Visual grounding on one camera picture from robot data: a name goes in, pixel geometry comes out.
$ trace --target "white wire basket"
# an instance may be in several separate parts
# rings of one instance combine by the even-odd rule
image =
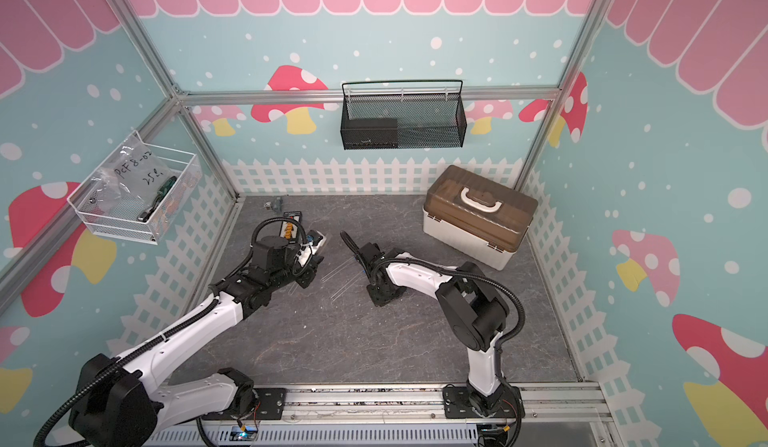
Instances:
[[[141,140],[136,131],[131,136]],[[140,222],[137,219],[146,208],[142,200],[123,197],[109,212],[101,212],[93,203],[96,192],[100,191],[104,185],[102,180],[96,180],[97,170],[119,155],[120,145],[112,150],[112,153],[91,172],[91,175],[67,197],[67,202],[95,235],[157,245],[203,177],[200,161],[197,154],[191,152],[145,144],[152,149],[155,156],[168,164],[178,179],[149,219],[146,222]]]

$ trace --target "plastic bag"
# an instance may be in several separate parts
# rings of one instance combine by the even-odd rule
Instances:
[[[96,170],[92,179],[96,187],[87,199],[91,203],[91,206],[86,205],[87,211],[108,214],[121,202],[137,213],[149,211],[152,206],[157,206],[159,192],[162,195],[168,193],[175,176],[176,173],[155,156],[148,145],[138,136],[131,135]]]

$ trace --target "wall-mounted basket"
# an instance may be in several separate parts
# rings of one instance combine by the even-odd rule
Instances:
[[[136,136],[140,140],[139,133],[136,131],[130,136]],[[110,211],[102,212],[99,210],[98,204],[94,202],[104,186],[103,180],[97,180],[97,172],[101,166],[110,163],[119,156],[122,144],[118,145],[91,172],[91,175],[67,197],[67,202],[72,205],[83,223],[95,235],[157,245],[202,178],[203,173],[196,154],[161,145],[145,145],[151,149],[153,155],[165,162],[174,172],[177,177],[176,182],[146,222],[137,220],[139,214],[144,211],[145,205],[135,197],[124,196]]]
[[[342,84],[345,150],[464,145],[461,80],[390,80]]]

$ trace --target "toolbox handle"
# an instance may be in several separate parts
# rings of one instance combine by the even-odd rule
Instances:
[[[502,208],[502,203],[496,200],[496,203],[493,204],[493,206],[485,206],[480,202],[477,202],[475,200],[470,199],[467,196],[467,192],[469,192],[469,187],[464,187],[462,189],[462,201],[469,205],[470,207],[474,207],[477,210],[480,210],[481,212],[486,213],[494,213],[497,212],[500,208]]]

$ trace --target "white picket fence graphic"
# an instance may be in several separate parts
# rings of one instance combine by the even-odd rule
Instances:
[[[413,159],[401,163],[395,159],[391,164],[385,164],[382,159],[375,163],[363,159],[359,164],[351,159],[347,159],[344,164],[335,159],[331,159],[328,164],[323,164],[320,159],[315,160],[314,164],[303,159],[298,164],[292,164],[287,159],[283,164],[270,160],[266,165],[258,160],[250,165],[242,160],[238,160],[236,165],[224,162],[226,172],[240,192],[302,194],[426,192],[448,165],[458,165],[495,182],[512,186],[520,174],[523,159],[517,159],[513,164],[509,164],[507,159],[497,164],[491,159],[481,164],[475,159],[463,163],[458,158],[452,163],[442,158],[436,163],[428,158],[420,163]]]
[[[197,276],[213,248],[230,205],[224,187],[213,176],[204,176],[197,187],[200,197],[190,198],[192,211],[184,211],[184,224],[176,225],[176,239],[166,240],[168,253],[155,257],[158,272],[147,275],[146,293],[134,295],[136,311],[120,321],[125,330],[120,339],[107,341],[112,355],[136,346],[175,322],[192,295]]]
[[[614,347],[618,337],[605,331],[606,314],[594,306],[596,292],[584,285],[587,273],[576,266],[578,254],[568,249],[571,237],[562,235],[563,223],[557,221],[557,208],[550,205],[550,196],[544,195],[539,172],[532,171],[523,192],[539,202],[529,236],[542,266],[544,283],[552,295],[554,308],[564,320],[566,335],[576,346],[574,355],[586,371],[586,379],[602,385],[627,447],[658,447],[661,428],[643,414],[640,405],[645,394],[629,384],[630,364],[616,355]]]

